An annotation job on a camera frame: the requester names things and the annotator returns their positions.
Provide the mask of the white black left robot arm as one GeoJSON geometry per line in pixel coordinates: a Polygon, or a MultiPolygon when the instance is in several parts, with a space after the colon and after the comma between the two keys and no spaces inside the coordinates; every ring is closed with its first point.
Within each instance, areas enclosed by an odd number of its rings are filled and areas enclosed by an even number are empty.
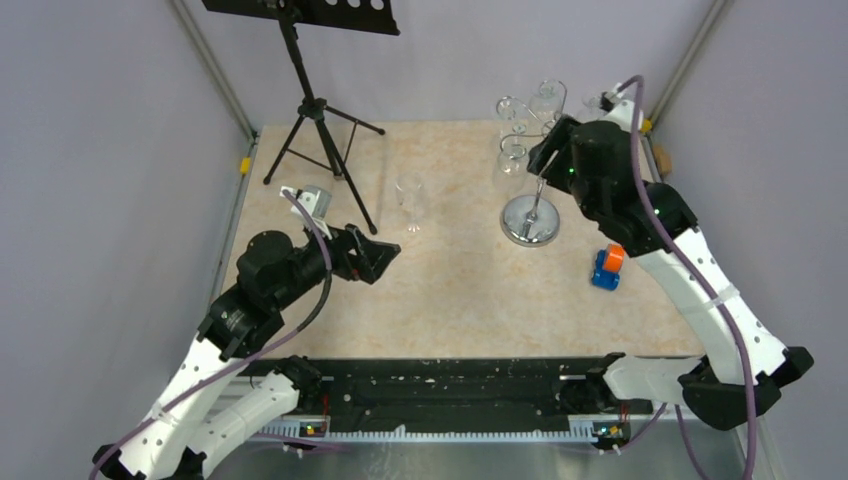
{"type": "Polygon", "coordinates": [[[301,247],[280,231],[249,241],[235,284],[211,304],[168,386],[137,427],[98,449],[91,478],[206,479],[273,418],[317,407],[318,372],[294,358],[232,406],[208,415],[252,362],[314,321],[334,278],[373,284],[401,252],[352,224],[305,234],[301,247]]]}

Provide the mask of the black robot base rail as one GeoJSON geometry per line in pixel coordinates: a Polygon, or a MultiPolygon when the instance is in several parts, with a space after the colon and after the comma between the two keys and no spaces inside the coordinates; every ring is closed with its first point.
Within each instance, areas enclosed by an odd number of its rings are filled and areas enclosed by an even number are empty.
{"type": "Polygon", "coordinates": [[[597,357],[305,359],[311,384],[264,435],[307,443],[545,442],[622,445],[663,415],[588,380],[597,357]]]}

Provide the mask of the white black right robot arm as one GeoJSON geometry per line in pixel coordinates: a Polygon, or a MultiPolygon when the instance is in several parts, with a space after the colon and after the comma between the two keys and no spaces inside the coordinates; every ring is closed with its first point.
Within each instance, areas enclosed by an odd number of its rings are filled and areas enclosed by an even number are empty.
{"type": "Polygon", "coordinates": [[[686,406],[722,431],[766,413],[785,386],[813,366],[809,350],[788,346],[746,304],[718,265],[680,194],[636,176],[629,112],[560,118],[530,152],[528,169],[571,195],[599,231],[664,290],[701,342],[695,357],[605,356],[587,376],[586,397],[600,412],[625,400],[686,406]]]}

